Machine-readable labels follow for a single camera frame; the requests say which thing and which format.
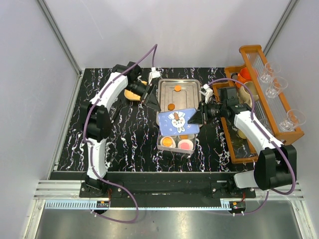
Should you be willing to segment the pink round cookie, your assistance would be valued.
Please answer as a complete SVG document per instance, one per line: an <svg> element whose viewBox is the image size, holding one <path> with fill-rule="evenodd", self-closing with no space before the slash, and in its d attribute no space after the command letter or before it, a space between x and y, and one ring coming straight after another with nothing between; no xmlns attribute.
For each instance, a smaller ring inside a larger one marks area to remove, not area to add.
<svg viewBox="0 0 319 239"><path fill-rule="evenodd" d="M189 149L190 149L190 144L189 144L188 141L180 142L179 148L180 148L180 149L189 150Z"/></svg>

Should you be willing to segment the metal serving tongs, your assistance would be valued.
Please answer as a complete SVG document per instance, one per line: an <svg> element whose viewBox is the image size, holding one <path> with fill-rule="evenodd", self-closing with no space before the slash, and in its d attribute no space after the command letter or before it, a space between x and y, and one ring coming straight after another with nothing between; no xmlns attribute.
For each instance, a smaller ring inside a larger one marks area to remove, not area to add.
<svg viewBox="0 0 319 239"><path fill-rule="evenodd" d="M114 109L114 112L113 112L113 115L111 117L111 123L114 123L116 117L118 116L120 110L121 110L121 107L122 107L122 101L119 100L118 104L116 105L115 109Z"/></svg>

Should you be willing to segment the golden round biscuit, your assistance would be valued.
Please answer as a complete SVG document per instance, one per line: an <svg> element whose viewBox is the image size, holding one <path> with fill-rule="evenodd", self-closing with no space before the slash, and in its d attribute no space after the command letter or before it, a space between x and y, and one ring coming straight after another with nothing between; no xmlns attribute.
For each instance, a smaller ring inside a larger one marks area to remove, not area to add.
<svg viewBox="0 0 319 239"><path fill-rule="evenodd" d="M165 147L171 147L172 145L172 139L169 137L165 137L162 139L162 145Z"/></svg>

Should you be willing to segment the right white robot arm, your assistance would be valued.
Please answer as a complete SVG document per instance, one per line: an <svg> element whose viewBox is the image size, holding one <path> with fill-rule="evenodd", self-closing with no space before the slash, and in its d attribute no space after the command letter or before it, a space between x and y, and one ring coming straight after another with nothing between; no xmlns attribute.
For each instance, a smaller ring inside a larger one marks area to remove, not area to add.
<svg viewBox="0 0 319 239"><path fill-rule="evenodd" d="M215 118L225 118L243 132L258 155L254 170L236 173L234 180L226 185L231 197L238 197L244 188L277 191L278 187L290 185L290 194L296 186L297 151L292 145L284 145L258 121L247 103L240 103L234 87L221 88L221 101L213 102L213 90L204 85L200 89L203 101L189 124L206 124Z"/></svg>

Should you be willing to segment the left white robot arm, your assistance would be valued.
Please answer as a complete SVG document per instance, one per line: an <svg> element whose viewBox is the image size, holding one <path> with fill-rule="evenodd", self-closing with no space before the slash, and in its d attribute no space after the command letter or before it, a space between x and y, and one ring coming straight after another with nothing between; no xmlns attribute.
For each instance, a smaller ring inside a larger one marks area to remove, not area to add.
<svg viewBox="0 0 319 239"><path fill-rule="evenodd" d="M89 161L85 183L96 197L103 197L108 190L108 185L102 182L107 173L105 145L112 131L110 108L118 95L123 90L131 91L140 96L144 106L160 112L156 87L152 84L145 85L138 79L141 71L141 67L134 62L129 62L126 66L116 65L100 92L81 105L80 120L83 125L83 140L88 147Z"/></svg>

